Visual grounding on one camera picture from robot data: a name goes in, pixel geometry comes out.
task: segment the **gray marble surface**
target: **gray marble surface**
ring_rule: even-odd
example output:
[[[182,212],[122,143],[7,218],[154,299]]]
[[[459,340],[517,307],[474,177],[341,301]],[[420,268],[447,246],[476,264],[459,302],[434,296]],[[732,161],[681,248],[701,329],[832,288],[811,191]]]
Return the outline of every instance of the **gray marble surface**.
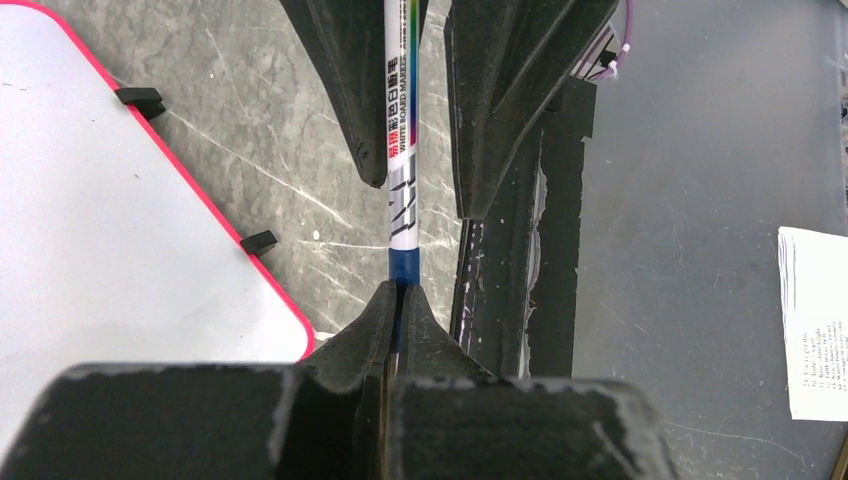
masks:
[[[356,318],[387,276],[387,193],[359,180],[320,79],[276,0],[46,0],[119,83],[156,87],[153,125],[319,332]],[[460,222],[450,167],[442,25],[421,42],[422,282],[450,318]]]

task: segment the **black clip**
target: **black clip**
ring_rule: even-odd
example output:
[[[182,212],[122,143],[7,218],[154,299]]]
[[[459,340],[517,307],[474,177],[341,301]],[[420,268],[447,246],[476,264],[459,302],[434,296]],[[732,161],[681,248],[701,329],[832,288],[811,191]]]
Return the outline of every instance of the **black clip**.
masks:
[[[152,87],[124,87],[115,90],[118,100],[124,105],[132,105],[147,120],[153,120],[165,112],[162,95]]]
[[[239,242],[241,248],[243,248],[248,255],[256,255],[257,257],[264,255],[276,244],[277,237],[274,236],[274,233],[271,232],[271,230],[265,230],[264,232],[245,237]]]

